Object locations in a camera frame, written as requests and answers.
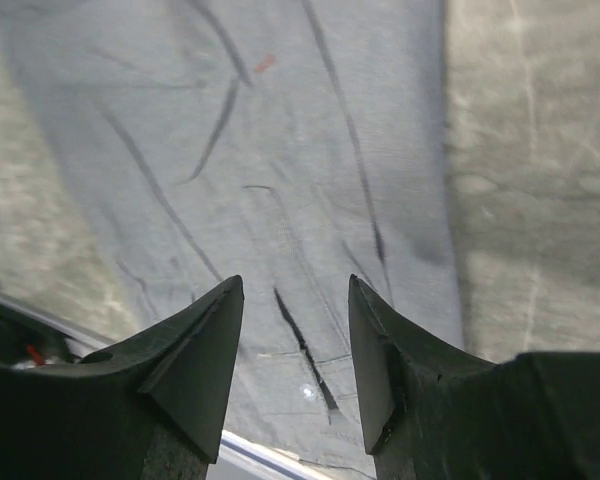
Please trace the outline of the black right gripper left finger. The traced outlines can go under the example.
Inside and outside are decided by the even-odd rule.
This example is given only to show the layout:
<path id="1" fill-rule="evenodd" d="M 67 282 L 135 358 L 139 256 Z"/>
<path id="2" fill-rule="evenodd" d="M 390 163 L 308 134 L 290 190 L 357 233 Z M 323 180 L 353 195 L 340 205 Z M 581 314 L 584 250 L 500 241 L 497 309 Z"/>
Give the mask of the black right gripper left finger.
<path id="1" fill-rule="evenodd" d="M 82 332 L 0 299 L 0 479 L 203 479 L 217 461 L 242 325 L 230 277 L 79 356 Z"/>

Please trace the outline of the grey long sleeve shirt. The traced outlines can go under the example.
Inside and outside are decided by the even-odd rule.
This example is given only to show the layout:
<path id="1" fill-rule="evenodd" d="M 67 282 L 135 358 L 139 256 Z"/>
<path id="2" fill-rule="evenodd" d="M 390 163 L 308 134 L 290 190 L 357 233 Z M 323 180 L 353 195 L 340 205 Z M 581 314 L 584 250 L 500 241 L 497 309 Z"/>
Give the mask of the grey long sleeve shirt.
<path id="1" fill-rule="evenodd" d="M 0 47 L 150 323 L 244 285 L 225 426 L 371 477 L 351 275 L 463 342 L 438 1 L 0 1 Z"/>

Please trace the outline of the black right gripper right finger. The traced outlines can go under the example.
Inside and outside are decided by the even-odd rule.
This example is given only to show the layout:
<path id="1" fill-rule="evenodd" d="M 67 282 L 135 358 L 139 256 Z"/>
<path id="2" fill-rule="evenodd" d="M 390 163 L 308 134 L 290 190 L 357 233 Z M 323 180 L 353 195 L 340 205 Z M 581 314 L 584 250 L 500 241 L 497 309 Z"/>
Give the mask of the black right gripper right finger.
<path id="1" fill-rule="evenodd" d="M 497 364 L 348 292 L 365 451 L 380 479 L 600 479 L 600 352 Z"/>

